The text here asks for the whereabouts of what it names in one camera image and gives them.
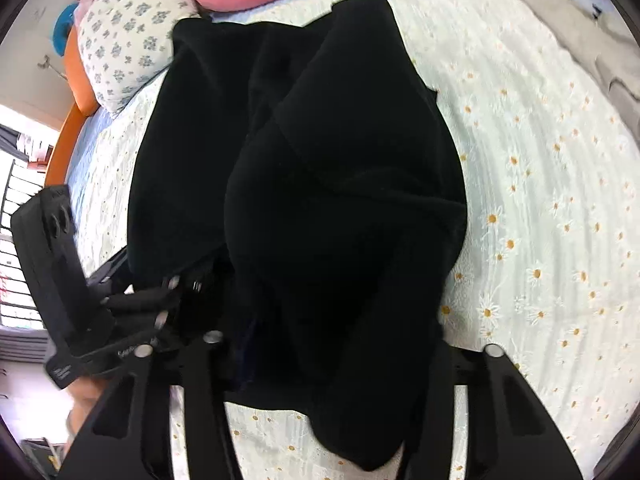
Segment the person left hand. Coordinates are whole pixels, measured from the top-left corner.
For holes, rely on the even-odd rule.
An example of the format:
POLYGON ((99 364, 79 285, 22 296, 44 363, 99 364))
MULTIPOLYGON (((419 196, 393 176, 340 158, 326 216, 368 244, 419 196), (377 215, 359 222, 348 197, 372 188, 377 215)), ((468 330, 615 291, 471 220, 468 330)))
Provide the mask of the person left hand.
POLYGON ((73 407, 66 420, 67 431, 71 438, 77 436, 107 385, 107 379, 81 377, 66 388, 73 399, 73 407))

